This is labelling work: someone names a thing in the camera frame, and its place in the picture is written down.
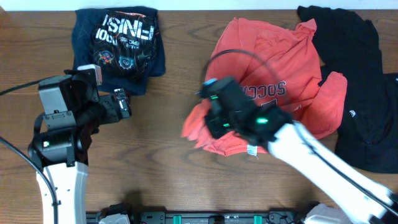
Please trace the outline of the red-orange t-shirt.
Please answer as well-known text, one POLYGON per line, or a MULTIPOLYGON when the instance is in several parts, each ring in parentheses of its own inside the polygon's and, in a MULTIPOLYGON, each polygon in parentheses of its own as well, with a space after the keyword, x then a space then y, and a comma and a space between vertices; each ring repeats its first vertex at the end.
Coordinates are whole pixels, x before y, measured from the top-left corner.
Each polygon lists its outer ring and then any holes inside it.
POLYGON ((234 77, 258 105, 277 105, 292 114, 317 139, 338 129, 347 80, 338 72, 322 77, 312 43, 315 20, 294 30, 262 21, 233 19, 223 31, 205 80, 234 77))

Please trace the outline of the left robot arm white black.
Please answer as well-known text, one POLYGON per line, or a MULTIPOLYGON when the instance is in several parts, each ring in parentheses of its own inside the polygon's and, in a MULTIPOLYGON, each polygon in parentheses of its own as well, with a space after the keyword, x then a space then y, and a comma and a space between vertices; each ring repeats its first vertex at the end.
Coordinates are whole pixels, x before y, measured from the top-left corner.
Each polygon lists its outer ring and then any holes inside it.
POLYGON ((44 113, 35 121, 29 157, 38 168, 44 223, 86 223, 91 137, 101 125, 131 116, 129 95, 71 86, 41 88, 39 95, 44 113))

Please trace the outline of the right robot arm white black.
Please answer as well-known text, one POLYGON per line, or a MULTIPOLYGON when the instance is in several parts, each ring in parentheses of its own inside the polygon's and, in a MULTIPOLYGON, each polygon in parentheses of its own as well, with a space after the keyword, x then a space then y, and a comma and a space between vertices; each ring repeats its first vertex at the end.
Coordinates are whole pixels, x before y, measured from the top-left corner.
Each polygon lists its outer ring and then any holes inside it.
POLYGON ((234 131, 264 147, 327 194, 352 223, 397 223, 397 194, 353 169, 277 106, 237 111, 217 106, 205 123, 216 136, 234 131))

